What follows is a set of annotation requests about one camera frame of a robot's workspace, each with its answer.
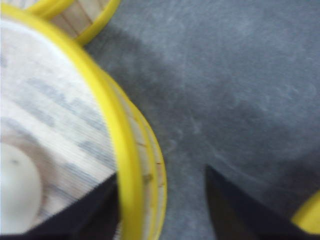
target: gray carpet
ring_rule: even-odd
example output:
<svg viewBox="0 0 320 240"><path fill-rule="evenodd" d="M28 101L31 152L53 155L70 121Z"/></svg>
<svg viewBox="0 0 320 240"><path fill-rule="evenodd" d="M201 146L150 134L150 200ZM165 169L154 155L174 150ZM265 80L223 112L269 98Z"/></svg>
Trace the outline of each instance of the gray carpet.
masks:
<svg viewBox="0 0 320 240"><path fill-rule="evenodd" d="M161 240L215 239L210 164L290 217L320 186L320 1L123 0L86 49L161 145Z"/></svg>

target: yellow plastic ring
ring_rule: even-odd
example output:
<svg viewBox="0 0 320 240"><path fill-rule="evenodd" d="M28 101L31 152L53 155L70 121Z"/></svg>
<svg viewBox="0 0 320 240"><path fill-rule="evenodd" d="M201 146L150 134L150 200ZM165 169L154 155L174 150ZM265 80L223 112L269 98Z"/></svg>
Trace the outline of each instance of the yellow plastic ring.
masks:
<svg viewBox="0 0 320 240"><path fill-rule="evenodd" d="M117 10L120 1L109 0L93 22L85 30L76 34L75 41L82 46L90 42L109 22ZM28 7L26 11L47 21L51 21L54 17L63 14L75 2L76 0L39 0Z"/></svg>
<svg viewBox="0 0 320 240"><path fill-rule="evenodd" d="M111 80L111 84L113 86L115 86L117 88L117 90L119 91L119 93L121 94L122 98L125 99L130 105L131 108L136 112L135 117L138 118L140 117L142 122L140 122L140 125L142 126L141 128L144 129L146 127L147 131L149 134L144 133L145 138L148 138L148 146L151 146L153 142L154 146L155 146L155 150L158 153L158 157L159 157L159 163L155 163L153 164L152 162L154 162L154 156L151 159L151 161L149 161L149 165L152 166L152 174L153 176L155 176L155 178L157 178L158 174L157 174L157 170L155 169L156 166L160 168L160 172L162 174L162 181L161 181L161 185L163 187L162 189L162 195L163 195L163 199L162 199L162 203L163 205L160 205L160 210L157 212L157 215L152 218L152 223L151 223L151 230L150 230L150 235L148 237L148 239L158 239L160 237L161 234L161 229L165 220L165 213L166 213L166 204L167 204L167 176L166 176L166 168L165 168L165 162L161 153L161 149L159 146L159 143L157 141L157 138L154 134L154 132L152 131L148 121L145 119L145 117L143 116L143 114L139 111L139 109L130 101L130 99L128 98L128 96L125 94L125 92L122 90L122 88L117 84L117 82L115 82L112 78L109 78Z"/></svg>
<svg viewBox="0 0 320 240"><path fill-rule="evenodd" d="M101 69L91 58L55 26L41 21L7 4L1 4L1 14L36 29L57 45L73 62L92 90L108 125L118 165L119 204L122 218L122 239L140 240L143 230L143 180L135 138L123 107Z"/></svg>

